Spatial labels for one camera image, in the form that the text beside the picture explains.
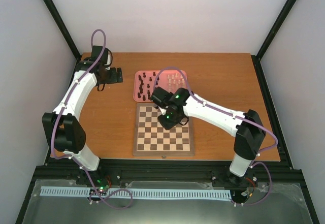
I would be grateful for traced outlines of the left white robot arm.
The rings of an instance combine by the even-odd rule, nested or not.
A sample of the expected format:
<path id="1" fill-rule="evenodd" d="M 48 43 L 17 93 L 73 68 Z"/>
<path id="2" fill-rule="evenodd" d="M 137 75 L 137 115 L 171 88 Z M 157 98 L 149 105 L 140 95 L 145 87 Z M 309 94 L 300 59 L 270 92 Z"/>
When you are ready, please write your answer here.
<path id="1" fill-rule="evenodd" d="M 106 172 L 99 168 L 100 158 L 86 144 L 86 132 L 79 122 L 82 108 L 93 88 L 103 91 L 105 85 L 123 82 L 121 68 L 111 66 L 108 48 L 93 46 L 91 55 L 76 65 L 73 81 L 59 105 L 44 113 L 42 124 L 52 152 L 62 152 L 88 172 L 93 184 L 105 181 Z"/>

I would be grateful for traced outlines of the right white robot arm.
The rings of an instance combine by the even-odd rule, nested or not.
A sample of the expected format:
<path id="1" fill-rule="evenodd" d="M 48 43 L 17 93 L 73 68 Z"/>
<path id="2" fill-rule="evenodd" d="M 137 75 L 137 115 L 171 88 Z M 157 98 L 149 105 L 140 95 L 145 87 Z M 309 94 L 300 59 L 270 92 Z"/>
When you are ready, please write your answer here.
<path id="1" fill-rule="evenodd" d="M 266 129 L 257 112 L 234 111 L 206 101 L 185 88 L 179 88 L 172 93 L 157 87 L 151 95 L 151 100 L 160 109 L 158 121 L 166 130 L 181 124 L 184 120 L 196 118 L 233 136 L 235 155 L 229 171 L 238 177 L 245 175 L 266 136 Z"/>

